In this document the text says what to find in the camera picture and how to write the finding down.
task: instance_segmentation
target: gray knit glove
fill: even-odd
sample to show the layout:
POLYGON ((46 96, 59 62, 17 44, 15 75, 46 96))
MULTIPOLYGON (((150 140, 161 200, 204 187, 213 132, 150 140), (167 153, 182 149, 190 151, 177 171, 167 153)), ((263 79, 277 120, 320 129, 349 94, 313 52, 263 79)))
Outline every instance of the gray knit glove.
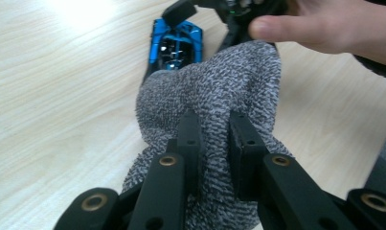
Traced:
POLYGON ((148 148, 129 170, 124 191, 144 180, 153 156, 165 152, 167 141, 177 137, 180 117, 192 109, 199 116, 206 149, 201 198, 188 198, 187 229, 255 227, 259 223, 256 203, 234 198, 227 161, 228 122, 231 110, 245 113, 271 153, 291 155, 272 135, 280 75, 275 48, 261 41, 231 47, 178 71, 153 73, 141 87, 136 104, 148 148))

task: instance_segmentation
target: wood grain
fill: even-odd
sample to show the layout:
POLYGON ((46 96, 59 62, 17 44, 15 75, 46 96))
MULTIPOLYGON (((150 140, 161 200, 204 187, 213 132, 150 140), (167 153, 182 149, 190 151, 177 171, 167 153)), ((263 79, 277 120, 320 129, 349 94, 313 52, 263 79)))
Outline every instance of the wood grain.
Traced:
MULTIPOLYGON (((0 0, 0 229, 52 229, 80 193, 119 192, 146 146, 135 119, 152 21, 166 0, 0 0)), ((205 57, 226 28, 192 22, 205 57)), ((279 44, 274 134, 325 190, 363 185, 386 137, 386 80, 350 55, 279 44)))

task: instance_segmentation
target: black plastic part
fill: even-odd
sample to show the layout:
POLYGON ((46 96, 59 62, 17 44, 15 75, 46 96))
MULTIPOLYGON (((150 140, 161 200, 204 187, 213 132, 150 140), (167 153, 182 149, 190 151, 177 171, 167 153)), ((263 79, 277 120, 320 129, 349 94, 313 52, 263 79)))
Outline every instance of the black plastic part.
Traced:
POLYGON ((294 158, 267 154, 260 177, 287 229, 355 229, 294 158))
POLYGON ((348 193, 347 214, 358 229, 386 229, 386 195, 358 189, 348 193))
POLYGON ((184 228, 184 164, 183 157, 175 153, 153 158, 128 230, 184 228))
POLYGON ((135 185, 133 188, 127 190, 119 196, 118 212, 121 214, 121 226, 118 229, 127 229, 127 226, 132 219, 133 209, 135 209, 136 201, 141 192, 143 182, 135 185))
POLYGON ((193 111, 186 112, 178 125, 177 153, 186 161, 187 193, 198 195, 201 181, 201 157, 203 149, 201 126, 198 116, 193 111))
POLYGON ((55 230, 115 229, 119 220, 118 194, 110 189, 88 190, 63 213, 55 230))
POLYGON ((180 0, 169 6, 163 12, 162 17, 170 27, 176 27, 194 14, 196 14, 196 9, 193 3, 189 0, 180 0))
POLYGON ((246 115, 232 111, 229 123, 229 163, 235 196, 244 201, 258 200, 258 168, 269 153, 246 115))

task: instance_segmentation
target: human hand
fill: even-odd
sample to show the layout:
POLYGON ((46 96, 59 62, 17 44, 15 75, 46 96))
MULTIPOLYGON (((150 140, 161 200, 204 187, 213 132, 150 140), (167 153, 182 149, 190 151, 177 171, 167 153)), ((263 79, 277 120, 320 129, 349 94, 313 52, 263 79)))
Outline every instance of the human hand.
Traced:
POLYGON ((249 34, 268 42, 352 53, 386 64, 386 7, 364 0, 287 0, 288 15, 254 19, 249 34))

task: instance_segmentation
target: blue robotic component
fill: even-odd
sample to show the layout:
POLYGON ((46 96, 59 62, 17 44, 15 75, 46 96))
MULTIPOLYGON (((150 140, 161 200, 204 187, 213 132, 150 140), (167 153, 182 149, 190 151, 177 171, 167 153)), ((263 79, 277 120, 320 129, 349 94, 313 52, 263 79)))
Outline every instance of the blue robotic component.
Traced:
POLYGON ((170 27, 162 18, 154 20, 148 70, 177 70, 202 61, 202 30, 189 21, 170 27))

